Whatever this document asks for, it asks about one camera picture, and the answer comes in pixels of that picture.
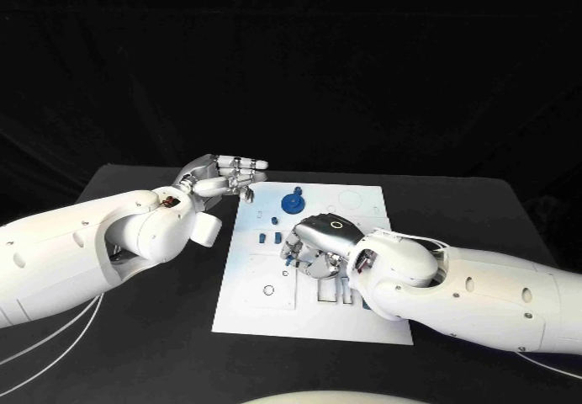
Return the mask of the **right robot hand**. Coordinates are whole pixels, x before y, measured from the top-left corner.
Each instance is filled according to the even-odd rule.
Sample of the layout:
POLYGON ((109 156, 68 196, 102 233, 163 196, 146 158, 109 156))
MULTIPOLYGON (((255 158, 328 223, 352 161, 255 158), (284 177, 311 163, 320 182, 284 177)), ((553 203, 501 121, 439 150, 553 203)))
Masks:
POLYGON ((287 235, 279 258, 313 279, 331 279, 363 238, 357 226, 341 216, 333 213, 311 215, 287 235))

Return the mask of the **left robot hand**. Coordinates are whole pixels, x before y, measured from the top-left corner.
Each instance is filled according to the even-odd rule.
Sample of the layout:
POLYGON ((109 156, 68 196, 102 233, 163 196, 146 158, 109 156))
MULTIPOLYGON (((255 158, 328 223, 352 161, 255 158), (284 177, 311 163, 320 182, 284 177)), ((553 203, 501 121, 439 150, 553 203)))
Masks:
POLYGON ((267 180, 269 163, 249 157, 206 154, 182 168, 173 186, 200 198, 238 195, 251 203, 254 183, 267 180))

